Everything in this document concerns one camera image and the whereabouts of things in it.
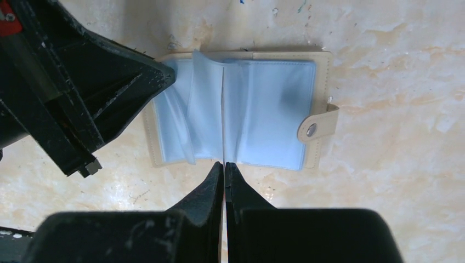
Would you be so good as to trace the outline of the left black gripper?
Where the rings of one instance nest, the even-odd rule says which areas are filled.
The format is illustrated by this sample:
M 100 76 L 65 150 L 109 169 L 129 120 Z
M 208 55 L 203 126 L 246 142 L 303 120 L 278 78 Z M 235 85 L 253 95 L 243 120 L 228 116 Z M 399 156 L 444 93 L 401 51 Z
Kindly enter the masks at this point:
M 65 175 L 95 174 L 172 68 L 98 35 L 58 1 L 1 1 L 1 148 L 31 136 Z

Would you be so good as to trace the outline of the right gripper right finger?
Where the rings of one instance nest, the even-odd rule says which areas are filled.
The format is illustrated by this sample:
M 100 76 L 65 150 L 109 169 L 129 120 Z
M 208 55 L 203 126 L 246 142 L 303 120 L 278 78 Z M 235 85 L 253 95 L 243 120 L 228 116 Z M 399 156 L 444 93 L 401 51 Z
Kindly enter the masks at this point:
M 286 262 L 281 230 L 266 228 L 283 215 L 250 186 L 238 166 L 224 169 L 229 262 Z

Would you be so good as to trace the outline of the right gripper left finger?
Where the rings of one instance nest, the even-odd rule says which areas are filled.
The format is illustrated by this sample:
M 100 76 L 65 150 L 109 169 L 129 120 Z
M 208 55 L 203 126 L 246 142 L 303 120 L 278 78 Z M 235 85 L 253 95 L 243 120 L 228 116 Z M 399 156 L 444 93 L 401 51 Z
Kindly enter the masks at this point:
M 196 188 L 160 212 L 162 262 L 221 262 L 223 196 L 224 166 L 215 162 Z

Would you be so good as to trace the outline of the beige card holder wallet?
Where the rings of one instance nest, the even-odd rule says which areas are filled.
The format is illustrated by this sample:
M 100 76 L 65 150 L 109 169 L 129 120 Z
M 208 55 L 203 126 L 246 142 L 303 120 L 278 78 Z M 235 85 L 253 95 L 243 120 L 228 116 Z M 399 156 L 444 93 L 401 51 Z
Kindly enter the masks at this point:
M 201 159 L 300 171 L 319 166 L 338 107 L 330 52 L 169 54 L 172 86 L 144 109 L 154 167 Z

